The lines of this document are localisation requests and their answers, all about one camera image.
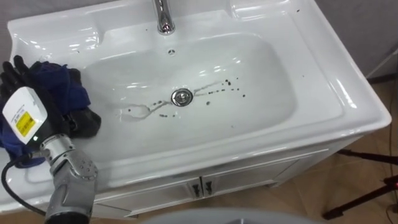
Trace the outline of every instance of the cabinet door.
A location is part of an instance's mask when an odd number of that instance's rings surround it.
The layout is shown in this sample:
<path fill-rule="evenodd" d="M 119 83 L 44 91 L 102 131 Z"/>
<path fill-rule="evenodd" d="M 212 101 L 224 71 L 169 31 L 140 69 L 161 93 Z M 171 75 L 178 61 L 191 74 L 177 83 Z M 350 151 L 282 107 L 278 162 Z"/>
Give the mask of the cabinet door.
<path fill-rule="evenodd" d="M 202 196 L 200 179 L 197 177 L 125 195 L 118 195 L 116 198 L 101 202 L 101 204 L 129 210 L 131 211 L 129 215 L 134 215 L 190 202 Z"/>
<path fill-rule="evenodd" d="M 219 195 L 250 187 L 271 184 L 273 179 L 297 162 L 298 159 L 278 163 L 258 164 L 202 177 L 205 197 Z"/>

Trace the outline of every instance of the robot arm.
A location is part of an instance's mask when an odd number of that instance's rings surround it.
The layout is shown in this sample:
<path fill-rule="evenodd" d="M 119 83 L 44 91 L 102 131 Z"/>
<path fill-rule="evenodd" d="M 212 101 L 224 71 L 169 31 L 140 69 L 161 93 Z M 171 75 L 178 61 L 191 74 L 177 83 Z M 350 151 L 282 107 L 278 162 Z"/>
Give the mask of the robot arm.
<path fill-rule="evenodd" d="M 96 166 L 64 134 L 49 138 L 40 150 L 47 155 L 55 186 L 45 223 L 89 223 L 96 193 Z"/>
<path fill-rule="evenodd" d="M 55 191 L 45 223 L 89 223 L 98 170 L 83 151 L 75 149 L 53 99 L 33 82 L 22 57 L 15 56 L 14 65 L 19 73 L 9 62 L 3 63 L 2 113 L 19 140 L 50 164 Z"/>

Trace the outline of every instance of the gray wall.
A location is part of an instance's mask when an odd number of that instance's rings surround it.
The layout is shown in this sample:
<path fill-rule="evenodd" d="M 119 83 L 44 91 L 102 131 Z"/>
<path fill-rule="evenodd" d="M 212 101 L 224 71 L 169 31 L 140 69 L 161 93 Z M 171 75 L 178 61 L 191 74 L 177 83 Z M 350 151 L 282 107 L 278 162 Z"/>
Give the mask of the gray wall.
<path fill-rule="evenodd" d="M 7 21 L 108 1 L 0 0 L 0 62 L 11 50 Z M 398 0 L 316 1 L 364 74 L 398 48 Z"/>

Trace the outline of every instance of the white sink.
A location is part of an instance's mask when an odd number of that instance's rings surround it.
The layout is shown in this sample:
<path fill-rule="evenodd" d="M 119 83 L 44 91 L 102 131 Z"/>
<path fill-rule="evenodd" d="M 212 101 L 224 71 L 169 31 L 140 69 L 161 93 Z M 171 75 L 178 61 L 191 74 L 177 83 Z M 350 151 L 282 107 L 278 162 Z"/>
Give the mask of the white sink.
<path fill-rule="evenodd" d="M 74 143 L 100 168 L 101 189 L 391 121 L 313 0 L 170 0 L 170 36 L 157 32 L 151 1 L 9 23 L 11 57 L 81 70 L 103 123 L 97 137 Z M 184 107 L 170 103 L 181 88 L 194 94 Z M 45 190 L 26 197 L 51 191 L 50 176 L 37 176 Z"/>

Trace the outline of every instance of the tripod leg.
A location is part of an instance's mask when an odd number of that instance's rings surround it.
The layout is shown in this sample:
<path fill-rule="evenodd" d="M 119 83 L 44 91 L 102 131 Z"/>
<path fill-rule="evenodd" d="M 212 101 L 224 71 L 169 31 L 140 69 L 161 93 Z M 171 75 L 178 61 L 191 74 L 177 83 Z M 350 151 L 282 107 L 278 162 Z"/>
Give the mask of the tripod leg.
<path fill-rule="evenodd" d="M 388 164 L 397 164 L 398 156 L 383 156 L 378 154 L 371 154 L 371 153 L 362 153 L 362 152 L 353 152 L 348 149 L 342 149 L 337 152 L 338 154 L 345 155 L 345 156 L 354 156 L 359 157 L 362 159 L 367 159 L 370 161 L 378 161 L 378 162 L 385 162 Z"/>
<path fill-rule="evenodd" d="M 377 190 L 374 190 L 366 195 L 363 195 L 355 200 L 352 200 L 342 206 L 336 207 L 336 208 L 330 210 L 329 212 L 325 212 L 322 215 L 322 217 L 326 220 L 331 220 L 331 219 L 334 219 L 337 217 L 342 217 L 343 212 L 345 212 L 355 206 L 361 205 L 362 203 L 370 201 L 378 196 L 384 195 L 384 194 L 386 194 L 390 191 L 393 191 L 395 189 L 396 189 L 396 187 L 394 185 L 386 185 L 386 186 L 381 187 Z"/>

